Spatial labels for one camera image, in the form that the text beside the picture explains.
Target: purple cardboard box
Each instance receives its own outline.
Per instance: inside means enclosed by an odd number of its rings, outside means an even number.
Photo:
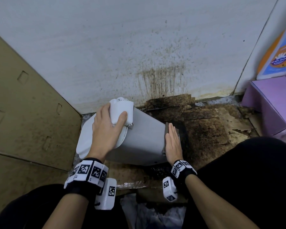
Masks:
[[[262,113],[263,135],[286,142],[286,76],[251,81],[241,105]]]

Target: hand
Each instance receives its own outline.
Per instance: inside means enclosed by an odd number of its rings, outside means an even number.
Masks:
[[[121,134],[122,128],[127,120],[127,112],[119,116],[114,127],[109,116],[110,103],[101,107],[92,124],[92,145],[86,158],[97,158],[104,163],[107,153],[112,150]]]
[[[165,140],[167,161],[173,166],[176,160],[183,160],[183,156],[179,136],[172,123],[168,125],[168,133],[165,135]]]

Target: person's left hand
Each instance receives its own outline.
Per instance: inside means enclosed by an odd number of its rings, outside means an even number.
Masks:
[[[127,120],[127,112],[124,111],[114,127],[109,116],[109,107],[110,103],[107,103],[96,112],[92,124],[92,145],[86,156],[86,158],[97,158],[103,163],[107,153],[115,147]]]

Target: wristband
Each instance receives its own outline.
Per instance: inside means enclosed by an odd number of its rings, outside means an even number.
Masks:
[[[96,158],[86,158],[76,165],[65,182],[65,194],[80,194],[94,202],[103,188],[108,167]]]
[[[175,178],[177,178],[178,182],[181,184],[185,182],[185,178],[188,175],[197,175],[197,172],[194,170],[194,168],[188,162],[183,160],[175,161],[171,173]]]

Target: mold stain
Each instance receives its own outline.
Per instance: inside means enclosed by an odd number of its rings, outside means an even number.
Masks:
[[[183,91],[184,65],[144,70],[137,74],[139,89],[144,96],[156,99],[164,96],[173,96],[177,90]]]

